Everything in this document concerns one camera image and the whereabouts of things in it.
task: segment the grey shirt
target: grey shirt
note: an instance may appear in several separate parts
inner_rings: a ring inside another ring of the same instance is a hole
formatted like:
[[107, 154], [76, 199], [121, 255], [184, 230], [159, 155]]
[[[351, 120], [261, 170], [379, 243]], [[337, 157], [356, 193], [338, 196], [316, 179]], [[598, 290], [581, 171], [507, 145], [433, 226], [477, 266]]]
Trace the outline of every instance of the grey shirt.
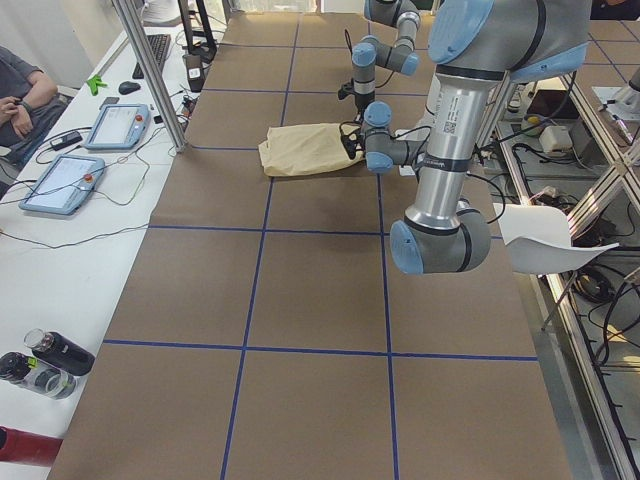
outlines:
[[[33, 72], [41, 71], [38, 67], [28, 64], [6, 48], [0, 47], [0, 98], [23, 98], [31, 84], [27, 80]], [[0, 127], [0, 145], [11, 148], [11, 160], [18, 163], [26, 163], [24, 156], [30, 150], [31, 144], [36, 140], [43, 140], [44, 135], [58, 120], [65, 109], [65, 104], [54, 97], [48, 104], [34, 109], [30, 116], [33, 123], [33, 131], [25, 140], [20, 140], [13, 130], [11, 122], [6, 122]]]

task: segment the red bottle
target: red bottle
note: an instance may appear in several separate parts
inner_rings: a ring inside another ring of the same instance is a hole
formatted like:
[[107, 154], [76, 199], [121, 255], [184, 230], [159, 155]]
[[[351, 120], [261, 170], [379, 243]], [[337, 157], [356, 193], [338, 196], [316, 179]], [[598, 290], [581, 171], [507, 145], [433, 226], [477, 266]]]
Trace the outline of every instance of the red bottle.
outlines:
[[58, 455], [60, 445], [61, 438], [0, 427], [0, 462], [50, 467]]

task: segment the ur robot arm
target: ur robot arm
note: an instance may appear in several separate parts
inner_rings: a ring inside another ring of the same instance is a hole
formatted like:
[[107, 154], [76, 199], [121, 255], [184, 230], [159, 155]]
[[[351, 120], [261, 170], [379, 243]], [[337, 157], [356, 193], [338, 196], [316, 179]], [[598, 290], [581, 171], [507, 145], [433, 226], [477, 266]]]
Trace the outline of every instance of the ur robot arm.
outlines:
[[395, 43], [386, 45], [374, 35], [367, 35], [353, 48], [353, 79], [338, 92], [344, 100], [355, 96], [358, 117], [375, 100], [376, 65], [392, 72], [411, 76], [420, 59], [415, 53], [416, 35], [420, 29], [420, 13], [410, 0], [367, 0], [365, 17], [398, 30]]
[[[367, 0], [365, 10], [406, 3]], [[405, 163], [407, 152], [417, 156], [415, 201], [391, 228], [400, 270], [461, 272], [484, 261], [486, 220], [460, 195], [489, 92], [506, 72], [524, 83], [576, 70], [586, 55], [590, 9], [590, 0], [447, 0], [429, 39], [440, 89], [426, 151], [391, 135], [387, 105], [366, 108], [361, 142], [371, 170]]]

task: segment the white desk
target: white desk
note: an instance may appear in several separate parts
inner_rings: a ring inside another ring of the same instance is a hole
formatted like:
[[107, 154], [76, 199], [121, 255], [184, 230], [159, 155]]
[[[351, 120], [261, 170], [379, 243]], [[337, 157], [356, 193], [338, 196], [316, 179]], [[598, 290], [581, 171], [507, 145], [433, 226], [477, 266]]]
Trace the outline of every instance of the white desk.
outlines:
[[[181, 27], [158, 28], [149, 29], [148, 33], [171, 33], [173, 42], [180, 30]], [[107, 52], [96, 72], [123, 39], [124, 33]], [[163, 70], [170, 95], [181, 91], [181, 85], [188, 87], [181, 55], [181, 48], [173, 43]], [[131, 80], [134, 66], [135, 56], [128, 45], [102, 76], [108, 87], [100, 88], [98, 95], [93, 97], [89, 88], [83, 86], [51, 135], [91, 126], [103, 100], [107, 96], [120, 96], [118, 85]], [[120, 103], [153, 105], [144, 80], [136, 81], [141, 83], [141, 90], [121, 96]], [[172, 100], [178, 107], [182, 94], [173, 96]], [[152, 121], [143, 141], [157, 128]], [[91, 155], [84, 149], [74, 153]], [[48, 152], [40, 160], [51, 160], [55, 154]], [[95, 155], [104, 158], [106, 163], [121, 156], [115, 153]], [[70, 218], [46, 218], [23, 212], [17, 203], [7, 203], [25, 195], [26, 187], [18, 186], [0, 202], [0, 228], [17, 237], [57, 245], [146, 224], [173, 161], [174, 150], [166, 131], [160, 132], [139, 155], [151, 167], [144, 186], [129, 205], [117, 206], [103, 196], [93, 194]], [[45, 168], [32, 160], [19, 179], [36, 179]], [[125, 202], [135, 191], [144, 171], [145, 165], [132, 156], [123, 164], [107, 168], [97, 190]], [[138, 229], [79, 246], [51, 250], [0, 236], [0, 355], [10, 351], [29, 353], [22, 345], [22, 339], [26, 332], [36, 327], [58, 331], [97, 353], [143, 237], [144, 229]], [[69, 398], [51, 400], [0, 381], [0, 425], [63, 437], [85, 382], [86, 377], [80, 378], [76, 391]], [[0, 462], [2, 479], [41, 480], [48, 472], [48, 468]]]

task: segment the keyboard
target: keyboard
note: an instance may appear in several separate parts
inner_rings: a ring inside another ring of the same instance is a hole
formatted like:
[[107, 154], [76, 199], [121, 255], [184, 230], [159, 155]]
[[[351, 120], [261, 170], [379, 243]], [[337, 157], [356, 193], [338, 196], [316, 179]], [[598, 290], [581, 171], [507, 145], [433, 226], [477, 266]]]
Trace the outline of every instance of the keyboard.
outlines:
[[[167, 50], [170, 46], [171, 35], [166, 33], [147, 35], [147, 40], [149, 40], [149, 45], [151, 45], [151, 51], [153, 52], [153, 56], [156, 59], [156, 63], [158, 64], [160, 73], [162, 73], [164, 62], [167, 59]], [[136, 80], [144, 78], [144, 74], [142, 73], [142, 68], [140, 68], [139, 63], [136, 64], [136, 68], [133, 71], [132, 77]]]

